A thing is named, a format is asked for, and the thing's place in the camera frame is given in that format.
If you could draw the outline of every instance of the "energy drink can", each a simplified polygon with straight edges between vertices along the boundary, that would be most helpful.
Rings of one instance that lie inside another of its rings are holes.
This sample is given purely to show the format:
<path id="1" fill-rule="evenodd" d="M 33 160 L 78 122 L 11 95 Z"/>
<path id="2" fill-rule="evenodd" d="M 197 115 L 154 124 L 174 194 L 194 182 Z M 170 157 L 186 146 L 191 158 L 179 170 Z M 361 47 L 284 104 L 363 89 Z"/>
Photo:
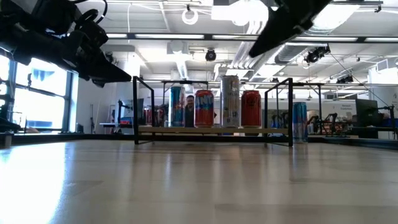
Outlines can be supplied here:
<path id="1" fill-rule="evenodd" d="M 210 128 L 214 125 L 214 95 L 210 90 L 198 90 L 195 94 L 195 127 Z"/>
<path id="2" fill-rule="evenodd" d="M 293 104 L 293 141 L 308 142 L 307 104 L 304 102 Z"/>
<path id="3" fill-rule="evenodd" d="M 185 126 L 185 88 L 170 88 L 169 127 Z"/>
<path id="4" fill-rule="evenodd" d="M 239 78 L 223 76 L 221 78 L 221 108 L 223 128 L 239 127 Z"/>
<path id="5" fill-rule="evenodd" d="M 261 95 L 256 90 L 243 92 L 241 125 L 244 128 L 261 127 Z"/>

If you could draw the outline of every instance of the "ceiling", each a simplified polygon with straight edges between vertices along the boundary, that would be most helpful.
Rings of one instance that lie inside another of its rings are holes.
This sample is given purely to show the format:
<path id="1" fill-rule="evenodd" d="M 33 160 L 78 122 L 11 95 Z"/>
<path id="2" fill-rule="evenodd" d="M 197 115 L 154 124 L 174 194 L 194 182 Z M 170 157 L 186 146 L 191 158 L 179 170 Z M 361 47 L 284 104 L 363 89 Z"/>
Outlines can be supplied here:
<path id="1" fill-rule="evenodd" d="M 184 33 L 184 34 L 245 34 L 249 26 L 236 26 L 231 21 L 216 21 L 211 19 L 211 6 L 213 1 L 204 1 L 201 6 L 193 4 L 194 9 L 202 10 L 198 13 L 198 21 L 194 25 L 187 25 L 182 21 L 182 10 L 186 8 L 181 5 L 170 5 L 172 1 L 164 3 L 146 4 L 141 1 L 140 5 L 109 3 L 106 18 L 100 26 L 107 33 L 132 32 L 132 33 Z M 101 1 L 88 1 L 79 4 L 82 12 L 89 9 L 102 10 L 104 4 Z M 398 1 L 387 0 L 382 5 L 382 11 L 373 12 L 376 6 L 361 6 L 342 25 L 334 29 L 329 35 L 344 36 L 398 36 Z M 145 61 L 141 67 L 141 75 L 146 79 L 157 79 L 167 77 L 172 70 L 177 69 L 174 61 L 166 59 L 168 40 L 110 40 L 108 44 L 129 44 L 136 47 Z M 190 71 L 214 72 L 217 63 L 230 64 L 239 50 L 241 42 L 228 41 L 186 41 L 191 60 L 186 61 L 187 69 Z M 205 53 L 208 48 L 214 48 L 217 53 L 217 61 L 206 62 Z M 367 81 L 368 69 L 374 67 L 376 62 L 386 57 L 398 56 L 398 44 L 330 44 L 331 55 L 313 64 L 309 69 L 303 63 L 302 54 L 295 57 L 288 66 L 283 67 L 280 72 L 274 74 L 283 77 L 294 77 L 296 82 L 331 81 L 330 77 L 350 69 L 354 76 L 361 82 Z"/>

